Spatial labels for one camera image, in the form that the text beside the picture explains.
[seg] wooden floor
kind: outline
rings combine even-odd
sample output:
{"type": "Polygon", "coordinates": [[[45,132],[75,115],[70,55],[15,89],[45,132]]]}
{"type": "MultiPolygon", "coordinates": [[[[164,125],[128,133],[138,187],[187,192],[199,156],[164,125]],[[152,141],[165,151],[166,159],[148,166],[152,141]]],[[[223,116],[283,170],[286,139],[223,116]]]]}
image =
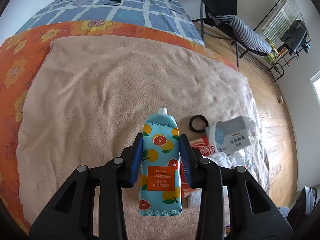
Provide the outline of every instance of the wooden floor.
{"type": "MultiPolygon", "coordinates": [[[[209,28],[206,31],[222,36],[209,28]]],[[[219,40],[207,34],[204,40],[207,48],[236,65],[235,46],[230,46],[231,41],[219,40]]],[[[288,109],[285,103],[278,103],[277,96],[281,95],[278,85],[271,85],[272,78],[257,65],[242,58],[240,72],[248,79],[263,126],[269,156],[270,197],[277,206],[290,206],[297,189],[298,172],[296,144],[288,109]]]]}

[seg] orange floral bedsheet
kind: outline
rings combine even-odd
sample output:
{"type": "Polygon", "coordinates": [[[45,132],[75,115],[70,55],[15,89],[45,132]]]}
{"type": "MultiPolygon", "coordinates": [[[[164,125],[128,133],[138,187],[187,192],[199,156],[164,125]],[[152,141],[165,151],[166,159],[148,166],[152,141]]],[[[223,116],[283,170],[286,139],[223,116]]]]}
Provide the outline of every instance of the orange floral bedsheet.
{"type": "Polygon", "coordinates": [[[0,47],[0,198],[17,224],[28,233],[19,200],[16,148],[23,105],[37,71],[50,52],[50,42],[80,35],[117,35],[145,38],[178,45],[237,69],[229,60],[200,44],[132,24],[108,21],[76,21],[44,25],[8,38],[0,47]]]}

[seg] black ring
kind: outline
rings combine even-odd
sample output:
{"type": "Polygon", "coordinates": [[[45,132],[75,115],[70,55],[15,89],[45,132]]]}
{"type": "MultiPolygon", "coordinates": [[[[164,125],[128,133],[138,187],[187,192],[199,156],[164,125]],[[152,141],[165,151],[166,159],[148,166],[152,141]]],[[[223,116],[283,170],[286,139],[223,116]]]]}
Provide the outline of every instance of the black ring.
{"type": "Polygon", "coordinates": [[[204,122],[205,127],[208,127],[208,126],[209,126],[209,123],[208,123],[207,119],[206,119],[203,115],[198,114],[198,115],[195,115],[194,117],[192,117],[192,118],[190,119],[190,121],[189,121],[189,127],[190,127],[191,131],[197,132],[197,133],[205,132],[205,128],[204,128],[204,129],[201,129],[201,130],[197,130],[197,129],[194,129],[194,128],[192,127],[192,122],[193,122],[195,119],[197,119],[197,118],[200,118],[200,119],[204,122]]]}

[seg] gray striped fabric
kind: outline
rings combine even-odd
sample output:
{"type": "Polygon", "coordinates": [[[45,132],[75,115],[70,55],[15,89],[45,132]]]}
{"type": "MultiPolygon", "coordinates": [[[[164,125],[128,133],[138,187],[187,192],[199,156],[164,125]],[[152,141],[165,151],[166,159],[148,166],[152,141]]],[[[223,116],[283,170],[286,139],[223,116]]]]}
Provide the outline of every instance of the gray striped fabric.
{"type": "Polygon", "coordinates": [[[248,25],[235,15],[216,16],[225,24],[233,27],[239,39],[250,49],[270,53],[272,47],[260,35],[255,33],[248,25]]]}

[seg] fleece blanket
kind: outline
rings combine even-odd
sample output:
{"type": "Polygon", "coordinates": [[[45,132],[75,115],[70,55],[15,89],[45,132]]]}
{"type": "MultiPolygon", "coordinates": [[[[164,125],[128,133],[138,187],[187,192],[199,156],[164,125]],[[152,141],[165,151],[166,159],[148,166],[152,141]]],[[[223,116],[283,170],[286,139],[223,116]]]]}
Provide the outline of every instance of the fleece blanket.
{"type": "MultiPolygon", "coordinates": [[[[180,133],[199,138],[189,119],[209,122],[239,115],[258,124],[251,145],[253,176],[268,191],[268,157],[248,82],[222,63],[179,46],[117,37],[65,37],[53,42],[23,107],[16,154],[20,201],[33,223],[56,190],[81,164],[104,165],[130,146],[146,118],[166,107],[180,133]]],[[[129,239],[194,239],[199,208],[180,216],[138,214],[139,184],[123,189],[129,239]]]]}

